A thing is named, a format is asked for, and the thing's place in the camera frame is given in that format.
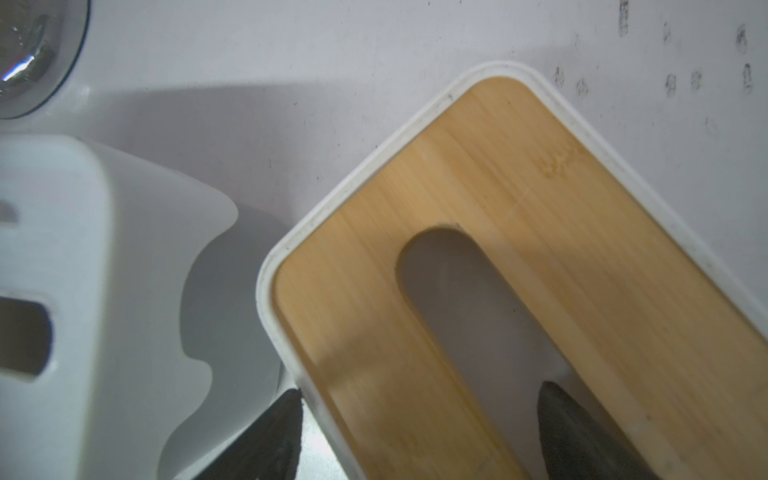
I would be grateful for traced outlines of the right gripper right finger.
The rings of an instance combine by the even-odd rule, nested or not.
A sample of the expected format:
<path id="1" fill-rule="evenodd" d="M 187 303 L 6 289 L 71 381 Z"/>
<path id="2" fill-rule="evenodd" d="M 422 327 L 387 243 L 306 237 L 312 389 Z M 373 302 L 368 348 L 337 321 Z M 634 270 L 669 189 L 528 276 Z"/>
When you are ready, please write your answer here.
<path id="1" fill-rule="evenodd" d="M 542 455 L 551 479 L 658 477 L 555 382 L 542 383 L 537 417 Z"/>

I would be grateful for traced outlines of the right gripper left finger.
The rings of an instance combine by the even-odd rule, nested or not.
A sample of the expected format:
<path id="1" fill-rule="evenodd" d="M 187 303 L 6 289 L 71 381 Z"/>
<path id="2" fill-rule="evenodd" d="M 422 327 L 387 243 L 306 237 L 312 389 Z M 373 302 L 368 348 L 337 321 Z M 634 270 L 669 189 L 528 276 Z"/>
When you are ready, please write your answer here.
<path id="1" fill-rule="evenodd" d="M 299 389 L 283 392 L 196 479 L 295 479 L 301 454 L 302 399 Z"/>

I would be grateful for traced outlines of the all white tissue box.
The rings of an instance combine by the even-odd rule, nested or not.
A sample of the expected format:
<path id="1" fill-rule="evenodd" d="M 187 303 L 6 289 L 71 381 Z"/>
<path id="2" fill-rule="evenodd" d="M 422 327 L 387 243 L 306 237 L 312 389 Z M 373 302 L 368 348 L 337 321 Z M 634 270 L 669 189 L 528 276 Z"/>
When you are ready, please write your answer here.
<path id="1" fill-rule="evenodd" d="M 1 475 L 171 479 L 254 422 L 286 227 L 180 172 L 63 135 L 1 140 Z"/>

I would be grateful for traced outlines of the bamboo lid tissue box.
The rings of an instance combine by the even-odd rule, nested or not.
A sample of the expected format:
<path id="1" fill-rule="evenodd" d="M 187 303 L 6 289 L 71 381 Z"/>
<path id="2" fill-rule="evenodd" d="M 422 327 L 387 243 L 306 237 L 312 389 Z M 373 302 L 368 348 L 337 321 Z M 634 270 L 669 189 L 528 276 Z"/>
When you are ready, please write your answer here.
<path id="1" fill-rule="evenodd" d="M 767 475 L 767 310 L 536 70 L 466 71 L 267 255 L 261 322 L 353 478 L 526 471 L 403 294 L 471 237 L 650 467 Z"/>

